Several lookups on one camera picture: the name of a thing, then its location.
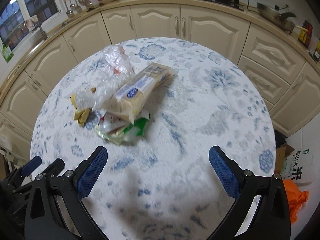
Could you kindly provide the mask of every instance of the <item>round table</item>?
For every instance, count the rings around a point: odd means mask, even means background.
[[[75,169],[104,146],[108,162],[83,203],[109,239],[206,239],[234,202],[209,163],[209,149],[218,145],[242,169],[271,176],[276,147],[267,108],[244,73],[206,47],[171,38],[122,46],[135,73],[151,62],[177,71],[146,103],[151,118],[144,137],[134,146],[99,138],[94,127],[102,111],[84,128],[73,121],[70,94],[97,85],[104,67],[98,52],[73,68],[44,103],[31,143],[31,158],[42,158],[33,178],[56,158],[64,160],[64,171]]]

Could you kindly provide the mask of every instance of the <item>metal screw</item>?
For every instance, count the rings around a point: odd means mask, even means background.
[[[37,176],[36,176],[36,180],[41,180],[43,178],[43,175],[42,174],[38,174]]]
[[[245,176],[247,176],[247,177],[250,177],[250,176],[252,175],[252,172],[249,171],[249,170],[245,170],[243,173],[244,173]]]
[[[278,174],[278,173],[276,173],[276,174],[275,174],[275,178],[276,178],[276,179],[281,179],[281,175]]]
[[[66,177],[71,177],[72,174],[73,174],[73,171],[72,171],[72,170],[68,170],[68,171],[66,171],[66,172],[64,173],[64,175],[65,175]]]

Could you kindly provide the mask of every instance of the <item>cabinet door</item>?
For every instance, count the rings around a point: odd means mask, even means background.
[[[235,65],[241,56],[250,22],[233,15],[181,5],[182,39],[218,52]]]
[[[138,38],[180,38],[180,5],[142,4],[131,6]]]
[[[47,99],[25,71],[22,71],[9,89],[0,107],[0,113],[24,132],[32,135],[38,114]]]
[[[288,90],[289,84],[260,64],[241,56],[238,68],[250,79],[260,95],[275,104]]]
[[[63,36],[79,63],[111,44],[101,13],[72,26]]]
[[[48,96],[56,84],[78,63],[60,35],[27,65],[25,71]]]
[[[266,105],[268,111],[270,112],[271,108],[273,108],[273,104],[271,104],[268,100],[266,100],[265,98],[262,98],[264,101],[264,104]]]
[[[289,84],[306,62],[295,49],[272,33],[251,24],[242,54],[276,73]]]
[[[0,136],[8,139],[12,152],[25,160],[30,160],[31,136],[13,125],[0,114]]]
[[[290,136],[320,112],[320,76],[306,62],[288,91],[271,109],[274,127]]]
[[[130,6],[106,10],[101,14],[112,44],[137,38]]]

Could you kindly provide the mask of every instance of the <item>orange plastic bag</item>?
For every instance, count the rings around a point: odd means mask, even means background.
[[[298,186],[290,179],[283,180],[285,192],[287,194],[291,224],[297,221],[297,212],[301,205],[308,200],[309,191],[301,192]]]

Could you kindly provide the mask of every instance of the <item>cabinet handle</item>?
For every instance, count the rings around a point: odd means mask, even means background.
[[[17,71],[19,70],[20,67],[21,67],[21,65],[18,65],[14,70],[12,70],[10,75],[8,76],[8,79],[10,79],[11,76],[14,76],[17,73]]]
[[[301,84],[301,81],[302,81],[302,79],[303,79],[303,76],[304,76],[304,74],[302,73],[302,74],[300,75],[300,80],[298,81],[297,84],[295,84],[295,85],[292,87],[292,89],[296,89],[296,88]]]
[[[275,57],[276,59],[278,59],[283,65],[285,64],[285,61],[281,58],[278,58],[271,50],[266,49],[266,52],[270,55],[272,55],[273,57]]]
[[[132,19],[131,19],[130,15],[129,15],[129,25],[130,25],[131,29],[133,30],[133,24],[132,24]]]
[[[35,78],[35,76],[32,74],[31,78],[33,79],[33,81],[39,86],[41,87],[41,83]]]
[[[270,88],[270,85],[262,83],[260,80],[258,80],[257,77],[253,77],[253,79],[256,81],[257,87],[260,88],[261,90],[266,90],[265,87]]]
[[[185,17],[182,18],[182,36],[186,36],[186,19]]]
[[[68,43],[69,43],[70,47],[72,48],[73,52],[76,52],[75,47],[72,45],[70,40],[68,40]]]
[[[15,126],[12,125],[12,124],[10,124],[7,119],[3,119],[3,121],[4,121],[8,126],[10,126],[11,128],[15,128]]]
[[[179,36],[179,17],[178,16],[176,16],[175,29],[176,29],[176,35]]]
[[[32,83],[32,81],[30,80],[30,78],[28,78],[28,82],[30,83],[30,85],[35,89],[38,90],[38,88]]]

